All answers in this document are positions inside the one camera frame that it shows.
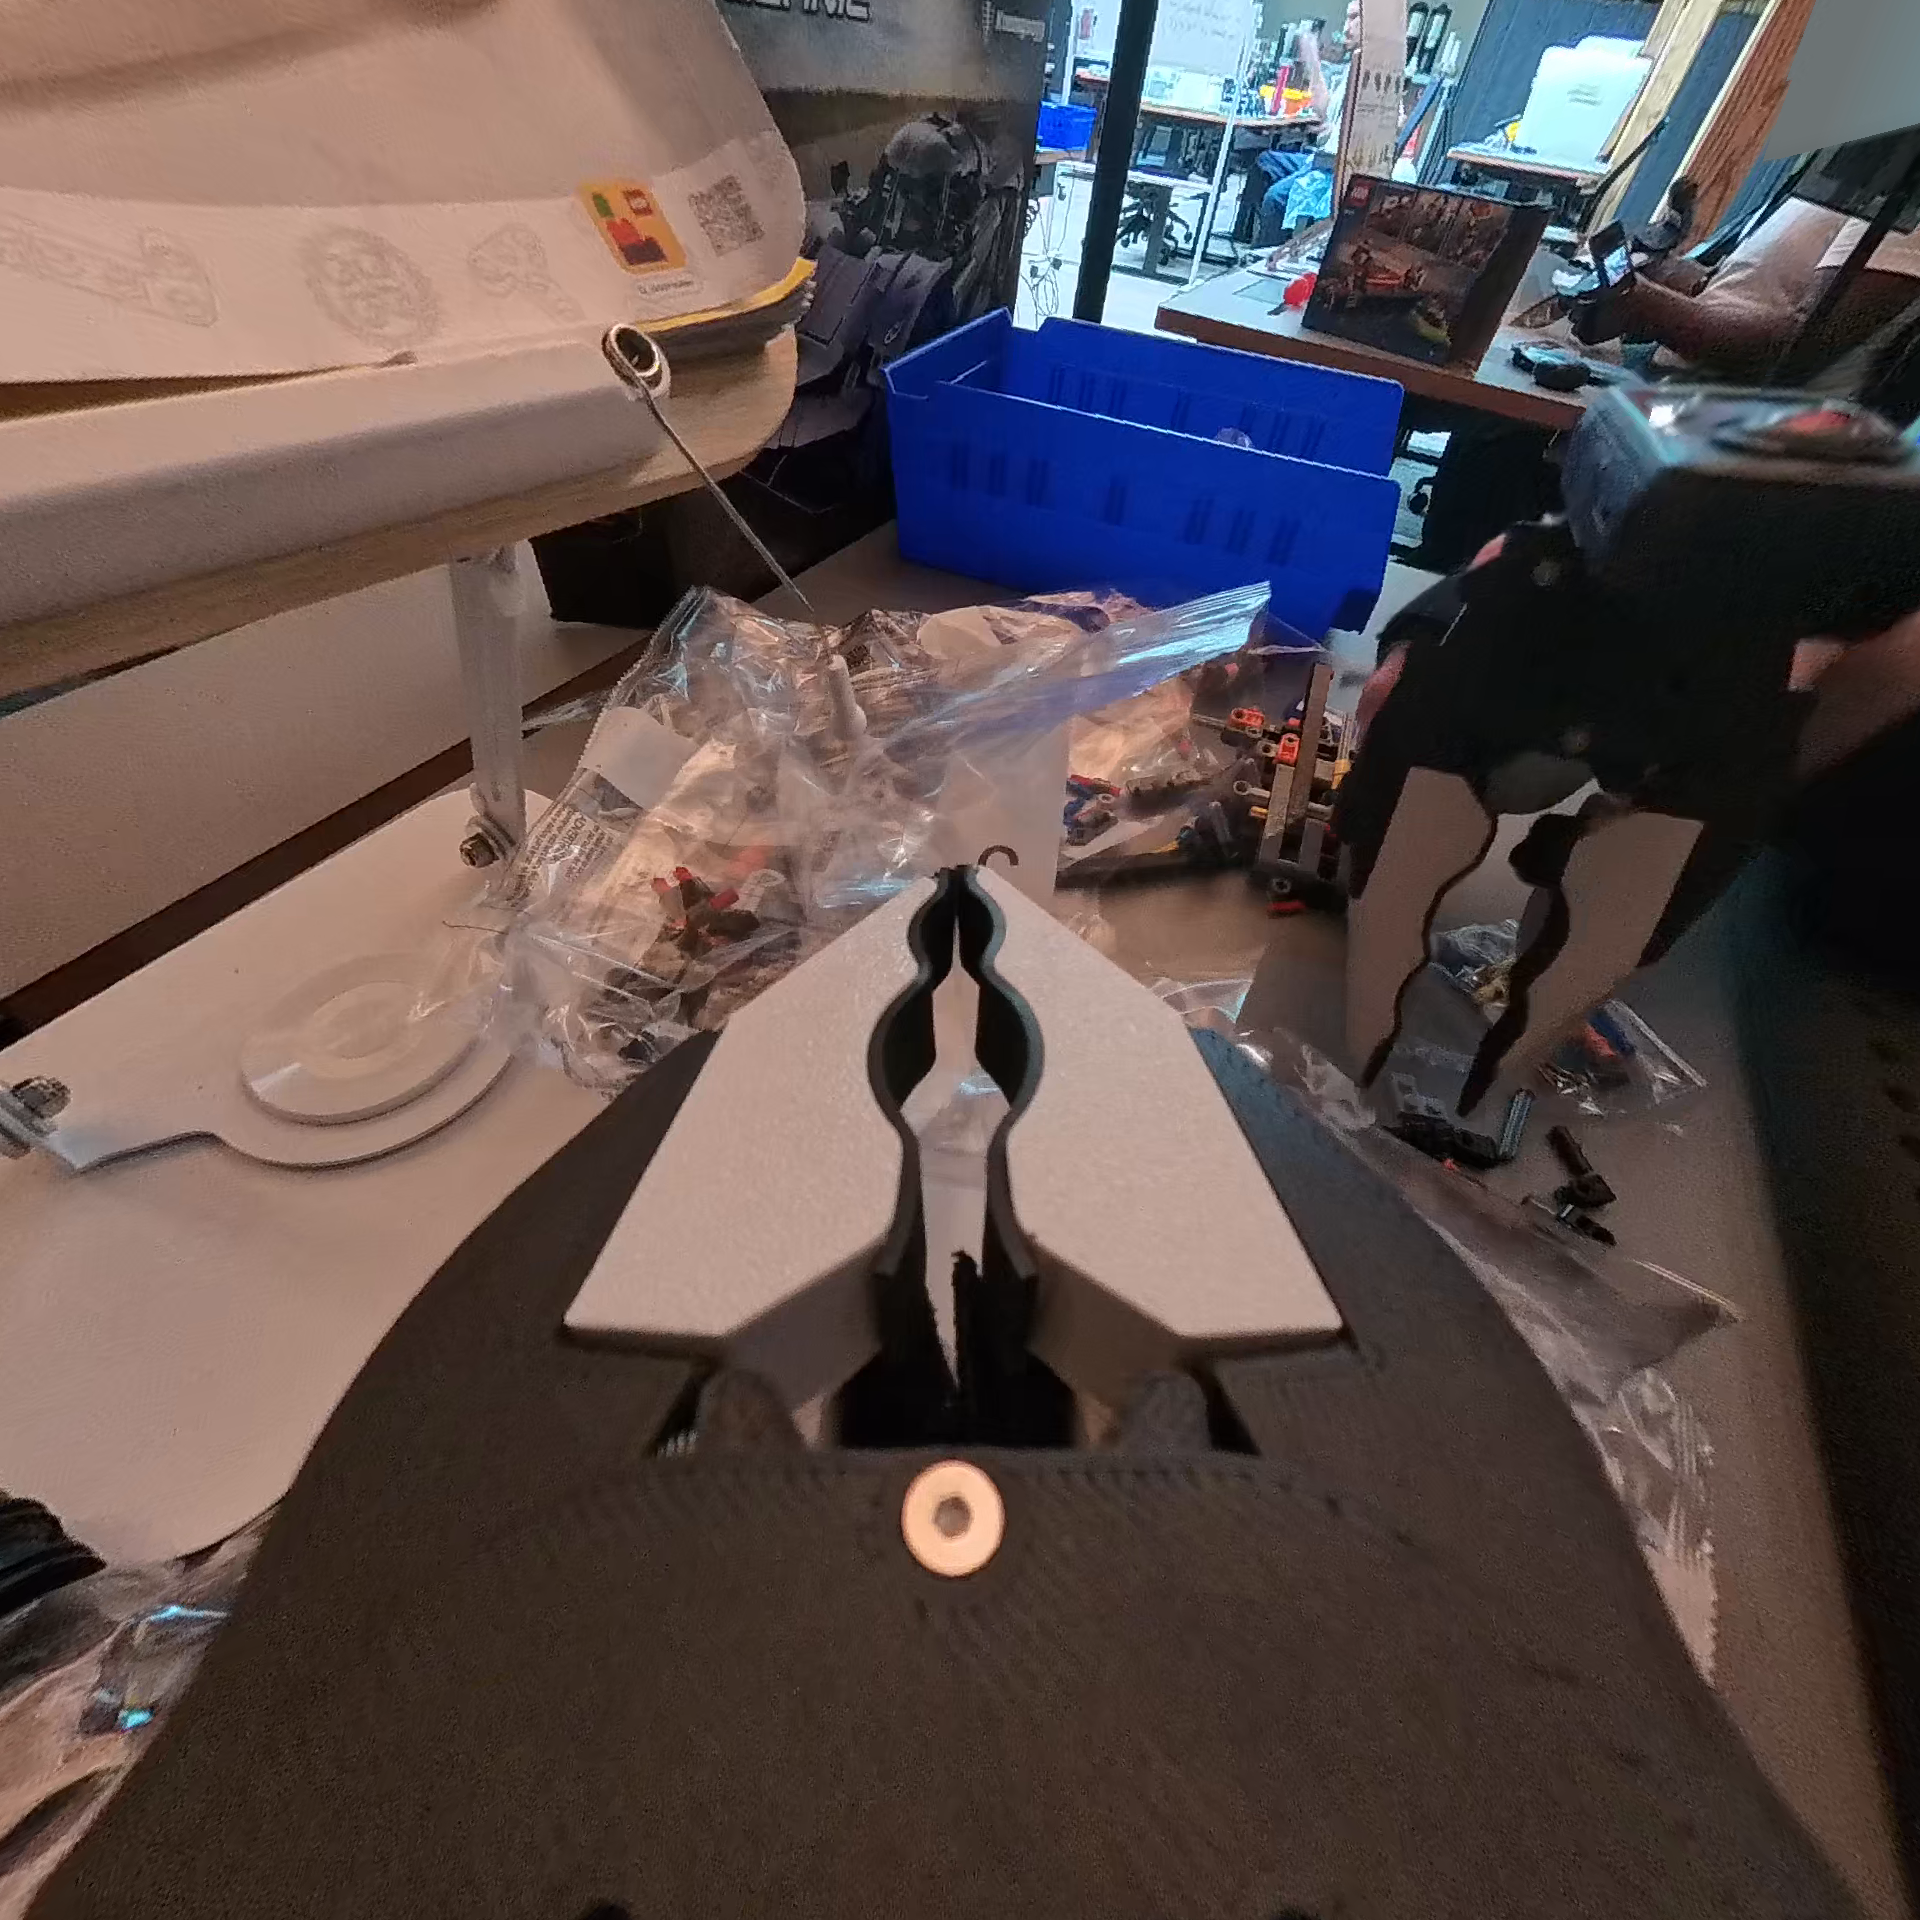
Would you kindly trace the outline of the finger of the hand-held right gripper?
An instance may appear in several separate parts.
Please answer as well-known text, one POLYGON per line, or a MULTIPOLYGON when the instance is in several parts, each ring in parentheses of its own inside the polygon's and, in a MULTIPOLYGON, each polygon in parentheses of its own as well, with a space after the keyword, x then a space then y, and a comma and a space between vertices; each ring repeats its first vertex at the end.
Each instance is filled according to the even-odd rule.
POLYGON ((1642 964, 1700 835, 1695 819, 1604 796, 1533 821, 1509 857, 1531 899, 1503 1011, 1473 1055, 1458 1118, 1503 1077, 1535 1068, 1642 964))
POLYGON ((1435 913, 1494 837, 1498 817, 1467 777, 1407 771, 1370 877, 1348 901, 1342 1041, 1356 1085, 1370 1089, 1386 1068, 1435 913))

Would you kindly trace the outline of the scattered loose lego pieces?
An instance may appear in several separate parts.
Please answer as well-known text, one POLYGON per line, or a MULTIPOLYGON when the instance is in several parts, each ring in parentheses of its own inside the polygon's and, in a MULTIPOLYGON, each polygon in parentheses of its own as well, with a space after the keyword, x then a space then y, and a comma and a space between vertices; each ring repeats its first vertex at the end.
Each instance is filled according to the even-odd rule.
MULTIPOLYGON (((1533 1133, 1535 1097, 1524 1089, 1494 1095, 1491 1116, 1463 1116, 1454 1097, 1414 1073, 1393 1069, 1383 1084, 1383 1129, 1389 1138, 1458 1178, 1489 1178, 1522 1163, 1533 1133)), ((1551 1226, 1598 1245, 1615 1245, 1607 1213, 1615 1189, 1595 1167, 1586 1147, 1561 1123, 1545 1126, 1545 1151, 1556 1167, 1547 1190, 1527 1196, 1551 1226)))

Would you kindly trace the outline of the clear plastic bag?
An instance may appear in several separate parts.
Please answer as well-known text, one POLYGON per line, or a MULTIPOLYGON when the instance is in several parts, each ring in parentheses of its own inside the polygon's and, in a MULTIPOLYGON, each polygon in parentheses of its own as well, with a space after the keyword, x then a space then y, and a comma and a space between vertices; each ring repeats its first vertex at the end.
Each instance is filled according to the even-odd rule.
POLYGON ((1284 1026, 1251 1026, 1246 975, 1147 987, 1188 1026, 1215 1030, 1302 1099, 1351 1156, 1389 1182, 1499 1300, 1599 1454, 1687 1653, 1716 1678, 1718 1581, 1711 1543, 1711 1441, 1667 1363, 1725 1327, 1734 1310, 1703 1287, 1550 1222, 1476 1172, 1421 1155, 1388 1126, 1327 1055, 1284 1026))

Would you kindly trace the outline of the clear bag tall white label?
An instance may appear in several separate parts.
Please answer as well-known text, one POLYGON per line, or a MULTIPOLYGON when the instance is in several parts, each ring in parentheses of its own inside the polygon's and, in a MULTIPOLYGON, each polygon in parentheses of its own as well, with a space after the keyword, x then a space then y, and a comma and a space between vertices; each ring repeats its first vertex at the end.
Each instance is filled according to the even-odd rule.
POLYGON ((1069 775, 1127 772, 1154 747, 1190 671, 1090 711, 1050 705, 869 715, 853 754, 831 730, 827 631, 715 589, 678 598, 618 706, 651 706, 689 738, 731 731, 781 759, 781 805, 798 828, 806 933, 831 934, 909 881, 1014 853, 1014 875, 1050 894, 1069 775))

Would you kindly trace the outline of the small zip bag colourful parts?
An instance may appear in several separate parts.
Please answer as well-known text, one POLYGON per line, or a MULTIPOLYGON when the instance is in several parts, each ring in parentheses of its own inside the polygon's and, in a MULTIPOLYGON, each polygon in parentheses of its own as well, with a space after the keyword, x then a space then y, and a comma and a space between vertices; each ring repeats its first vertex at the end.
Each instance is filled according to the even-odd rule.
MULTIPOLYGON (((1507 1013, 1518 940, 1516 918, 1443 927, 1430 937, 1429 971, 1473 1011, 1467 1055, 1507 1013)), ((1620 998, 1595 1003, 1535 1066, 1507 1066, 1501 1075, 1510 1091, 1591 1121, 1638 1118, 1691 1102, 1708 1089, 1703 1073, 1620 998)))

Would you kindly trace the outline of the black vertical post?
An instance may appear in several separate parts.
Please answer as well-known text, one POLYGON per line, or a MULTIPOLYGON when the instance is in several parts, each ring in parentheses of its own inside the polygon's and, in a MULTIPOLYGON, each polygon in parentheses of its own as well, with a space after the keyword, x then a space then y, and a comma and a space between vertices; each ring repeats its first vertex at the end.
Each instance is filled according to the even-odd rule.
POLYGON ((1106 102, 1087 193, 1087 221, 1071 292, 1074 321, 1102 322, 1157 22, 1159 3, 1121 3, 1118 7, 1106 102))

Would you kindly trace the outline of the wooden side table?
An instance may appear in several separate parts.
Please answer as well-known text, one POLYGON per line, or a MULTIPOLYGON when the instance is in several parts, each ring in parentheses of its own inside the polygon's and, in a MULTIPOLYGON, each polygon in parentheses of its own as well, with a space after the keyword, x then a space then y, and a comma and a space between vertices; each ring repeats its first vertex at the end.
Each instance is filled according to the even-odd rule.
MULTIPOLYGON (((738 470, 798 383, 793 331, 669 369, 669 421, 738 470)), ((577 331, 5 421, 5 698, 698 489, 577 331)))

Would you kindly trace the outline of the grey lego chassis assembly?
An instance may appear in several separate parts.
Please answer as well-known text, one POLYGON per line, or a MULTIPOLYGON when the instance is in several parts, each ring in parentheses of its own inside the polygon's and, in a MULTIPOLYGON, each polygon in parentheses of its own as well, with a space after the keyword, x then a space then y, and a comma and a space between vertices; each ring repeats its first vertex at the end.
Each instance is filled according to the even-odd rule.
POLYGON ((1338 915, 1346 853, 1333 825, 1351 771, 1323 646, 1246 646, 1190 671, 1190 706, 1122 775, 1069 775, 1057 882, 1102 891, 1235 873, 1270 918, 1338 915))

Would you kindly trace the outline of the black office chair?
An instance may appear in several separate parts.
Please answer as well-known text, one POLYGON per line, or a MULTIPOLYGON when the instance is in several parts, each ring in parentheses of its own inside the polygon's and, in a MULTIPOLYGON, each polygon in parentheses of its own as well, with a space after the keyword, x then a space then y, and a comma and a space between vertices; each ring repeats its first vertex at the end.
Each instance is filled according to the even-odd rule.
POLYGON ((1113 233, 1113 266, 1154 282, 1182 282, 1190 267, 1196 221, 1210 205, 1201 177, 1132 170, 1113 233))

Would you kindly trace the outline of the blue plastic bin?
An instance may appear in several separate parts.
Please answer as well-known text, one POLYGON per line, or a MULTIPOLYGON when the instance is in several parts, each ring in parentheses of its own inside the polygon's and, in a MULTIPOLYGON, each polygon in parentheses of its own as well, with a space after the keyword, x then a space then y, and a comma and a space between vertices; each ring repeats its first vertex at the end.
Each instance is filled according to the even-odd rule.
POLYGON ((1367 627, 1402 492, 1402 386, 1082 321, 956 327, 885 370, 905 559, 1153 609, 1249 585, 1367 627))

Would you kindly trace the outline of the black round object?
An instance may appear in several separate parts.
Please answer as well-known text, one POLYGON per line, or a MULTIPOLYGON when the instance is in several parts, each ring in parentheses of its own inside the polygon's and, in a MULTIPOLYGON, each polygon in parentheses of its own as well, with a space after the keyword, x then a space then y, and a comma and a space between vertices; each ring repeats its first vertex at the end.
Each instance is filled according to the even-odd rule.
POLYGON ((2 1621, 105 1570, 97 1549, 73 1539, 45 1503, 2 1492, 2 1621))

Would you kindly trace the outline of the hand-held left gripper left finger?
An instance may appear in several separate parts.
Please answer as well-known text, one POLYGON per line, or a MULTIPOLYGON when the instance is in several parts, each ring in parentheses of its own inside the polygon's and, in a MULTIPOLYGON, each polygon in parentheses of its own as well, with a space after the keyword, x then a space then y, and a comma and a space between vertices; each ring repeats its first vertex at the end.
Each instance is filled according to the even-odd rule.
POLYGON ((695 1068, 565 1333, 766 1381, 787 1409, 867 1371, 932 1415, 951 1370, 927 1294, 921 1147, 953 875, 911 881, 734 1015, 695 1068))

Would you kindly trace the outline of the black perforated board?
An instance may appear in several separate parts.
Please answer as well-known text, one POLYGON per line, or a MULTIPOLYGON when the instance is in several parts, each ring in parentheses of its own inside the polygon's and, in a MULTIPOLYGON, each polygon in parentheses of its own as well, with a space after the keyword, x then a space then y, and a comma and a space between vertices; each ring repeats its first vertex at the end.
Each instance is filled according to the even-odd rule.
POLYGON ((1916 981, 1765 853, 1725 909, 1739 1062, 1801 1340, 1909 1891, 1918 1871, 1916 981))

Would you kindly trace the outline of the white tapered rod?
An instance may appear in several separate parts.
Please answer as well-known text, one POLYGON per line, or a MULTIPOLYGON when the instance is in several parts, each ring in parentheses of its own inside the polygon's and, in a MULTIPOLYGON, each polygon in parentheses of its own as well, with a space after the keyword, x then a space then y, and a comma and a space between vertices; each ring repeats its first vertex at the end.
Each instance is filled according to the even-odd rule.
POLYGON ((525 781, 521 627, 538 565, 527 543, 505 543, 446 565, 455 654, 470 750, 462 861, 478 894, 463 924, 495 925, 525 891, 525 842, 550 798, 525 781))

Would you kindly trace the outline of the person's right hand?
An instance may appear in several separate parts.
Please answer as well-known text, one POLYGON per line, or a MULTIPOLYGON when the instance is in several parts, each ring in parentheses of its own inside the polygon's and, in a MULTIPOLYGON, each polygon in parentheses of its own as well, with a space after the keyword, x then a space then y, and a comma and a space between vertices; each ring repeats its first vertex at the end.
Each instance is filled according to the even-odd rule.
POLYGON ((1404 606, 1402 613, 1395 613, 1386 621, 1375 644, 1373 671, 1362 683, 1351 718, 1351 745, 1356 750, 1367 738, 1373 721, 1379 718, 1386 702, 1393 698, 1395 689, 1402 683, 1404 667, 1407 663, 1407 652, 1445 637, 1445 633, 1452 629, 1452 625, 1465 609, 1465 579, 1469 575, 1469 571, 1498 559, 1503 551, 1503 543, 1507 532, 1491 537, 1473 555, 1473 559, 1465 559, 1460 567, 1454 567, 1452 573, 1445 575, 1441 582, 1418 591, 1404 606))

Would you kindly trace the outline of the clear bag long dark parts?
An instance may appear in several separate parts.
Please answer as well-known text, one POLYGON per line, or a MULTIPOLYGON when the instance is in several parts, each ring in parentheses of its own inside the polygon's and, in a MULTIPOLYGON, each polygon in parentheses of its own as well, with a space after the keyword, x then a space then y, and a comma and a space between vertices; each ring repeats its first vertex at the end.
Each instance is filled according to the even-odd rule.
POLYGON ((5 1822, 100 1769, 119 1769, 220 1636, 230 1580, 207 1559, 110 1567, 2 1626, 5 1822))

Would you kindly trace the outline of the metal bracket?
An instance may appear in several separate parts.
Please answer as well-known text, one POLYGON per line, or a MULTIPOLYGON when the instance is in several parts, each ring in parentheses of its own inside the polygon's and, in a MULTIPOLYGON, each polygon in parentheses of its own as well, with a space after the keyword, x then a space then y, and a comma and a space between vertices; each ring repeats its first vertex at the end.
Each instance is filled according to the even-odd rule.
POLYGON ((89 1172, 169 1145, 218 1138, 241 1089, 230 1066, 71 1089, 45 1073, 2 1077, 5 1163, 89 1172))

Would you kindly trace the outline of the wooden post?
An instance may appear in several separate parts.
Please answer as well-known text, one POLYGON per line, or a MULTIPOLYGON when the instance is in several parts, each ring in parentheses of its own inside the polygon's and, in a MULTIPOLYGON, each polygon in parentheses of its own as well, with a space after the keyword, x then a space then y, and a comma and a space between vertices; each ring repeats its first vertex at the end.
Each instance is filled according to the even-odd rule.
POLYGON ((1763 4, 1758 26, 1679 157, 1673 182, 1693 187, 1691 237, 1708 237, 1722 225, 1763 161, 1812 10, 1812 3, 1763 4))

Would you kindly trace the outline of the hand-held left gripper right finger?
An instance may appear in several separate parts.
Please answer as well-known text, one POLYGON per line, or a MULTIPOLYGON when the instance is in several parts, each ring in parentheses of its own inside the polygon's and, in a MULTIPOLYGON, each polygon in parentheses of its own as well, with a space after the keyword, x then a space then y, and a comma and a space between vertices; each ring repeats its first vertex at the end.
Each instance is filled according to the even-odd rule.
POLYGON ((964 871, 975 1055, 1009 1099, 989 1226, 1031 1353, 1121 1411, 1162 1373, 1310 1353, 1346 1322, 1183 1017, 1003 873, 964 871))

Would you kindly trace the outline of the instruction booklet stack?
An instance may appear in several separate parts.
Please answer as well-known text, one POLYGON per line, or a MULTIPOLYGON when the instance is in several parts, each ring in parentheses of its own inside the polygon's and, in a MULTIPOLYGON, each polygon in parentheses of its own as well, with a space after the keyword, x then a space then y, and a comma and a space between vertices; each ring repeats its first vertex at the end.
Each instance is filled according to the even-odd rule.
POLYGON ((751 306, 799 171, 715 4, 5 4, 5 383, 751 306))

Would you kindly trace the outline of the white container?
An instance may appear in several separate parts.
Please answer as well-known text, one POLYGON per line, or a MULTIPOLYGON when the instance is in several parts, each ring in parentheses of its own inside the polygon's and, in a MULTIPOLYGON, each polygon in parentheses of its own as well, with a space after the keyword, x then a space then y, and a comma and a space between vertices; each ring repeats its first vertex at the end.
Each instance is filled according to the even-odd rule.
POLYGON ((1620 123, 1643 91, 1653 62, 1638 42, 1583 36, 1543 51, 1513 146, 1551 170, 1599 173, 1620 123))

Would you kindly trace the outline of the colourful lego set box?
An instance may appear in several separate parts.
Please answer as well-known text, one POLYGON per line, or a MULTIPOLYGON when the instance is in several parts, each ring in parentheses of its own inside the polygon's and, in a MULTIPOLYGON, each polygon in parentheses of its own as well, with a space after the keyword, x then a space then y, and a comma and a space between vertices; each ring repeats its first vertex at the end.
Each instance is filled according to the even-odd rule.
POLYGON ((1334 201, 1302 331, 1474 373, 1547 225, 1538 201, 1356 173, 1334 201))

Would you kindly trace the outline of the wooden background desk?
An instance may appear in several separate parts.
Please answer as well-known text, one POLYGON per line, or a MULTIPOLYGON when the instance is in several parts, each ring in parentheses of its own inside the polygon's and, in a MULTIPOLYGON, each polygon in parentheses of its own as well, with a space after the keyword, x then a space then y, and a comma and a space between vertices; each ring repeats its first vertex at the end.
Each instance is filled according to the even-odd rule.
POLYGON ((1389 380, 1414 399, 1555 434, 1570 433, 1599 394, 1594 382, 1574 390, 1545 388, 1513 361, 1519 346, 1561 346, 1551 331, 1499 327, 1474 369, 1429 365, 1305 327, 1302 316, 1284 306, 1281 283, 1258 273, 1228 273, 1174 292, 1159 306, 1157 327, 1201 346, 1389 380))

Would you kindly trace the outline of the tall cardboard box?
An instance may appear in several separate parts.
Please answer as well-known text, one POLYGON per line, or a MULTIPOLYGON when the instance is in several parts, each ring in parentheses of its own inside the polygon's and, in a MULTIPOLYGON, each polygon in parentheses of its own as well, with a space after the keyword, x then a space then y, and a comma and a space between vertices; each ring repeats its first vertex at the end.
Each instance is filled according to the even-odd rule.
POLYGON ((1397 162, 1407 60, 1407 3, 1351 3, 1348 73, 1334 143, 1334 193, 1356 177, 1388 178, 1397 162))

